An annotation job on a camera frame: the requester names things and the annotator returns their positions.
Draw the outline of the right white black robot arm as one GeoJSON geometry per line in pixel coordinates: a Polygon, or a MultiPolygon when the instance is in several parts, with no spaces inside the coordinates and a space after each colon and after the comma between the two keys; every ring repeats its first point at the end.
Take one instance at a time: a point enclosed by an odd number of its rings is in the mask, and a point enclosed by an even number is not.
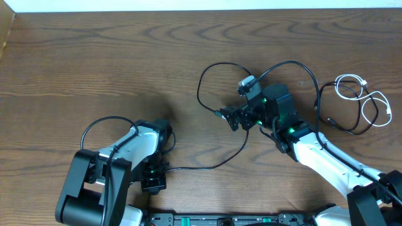
{"type": "Polygon", "coordinates": [[[313,225],[401,225],[401,172],[383,173],[362,164],[299,120],[296,112],[246,105],[216,114],[233,131],[269,129],[268,138],[282,153],[314,170],[346,198],[347,208],[332,205],[313,213],[313,225]]]}

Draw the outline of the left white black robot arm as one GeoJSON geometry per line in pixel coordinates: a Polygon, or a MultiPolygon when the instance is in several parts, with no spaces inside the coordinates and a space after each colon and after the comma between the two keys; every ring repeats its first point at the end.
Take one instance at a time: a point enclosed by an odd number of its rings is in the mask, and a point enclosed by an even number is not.
{"type": "Polygon", "coordinates": [[[128,133],[97,151],[80,148],[72,159],[55,219],[65,225],[142,225],[144,211],[127,205],[130,185],[156,195],[166,188],[165,146],[173,134],[164,119],[130,123],[128,133]]]}

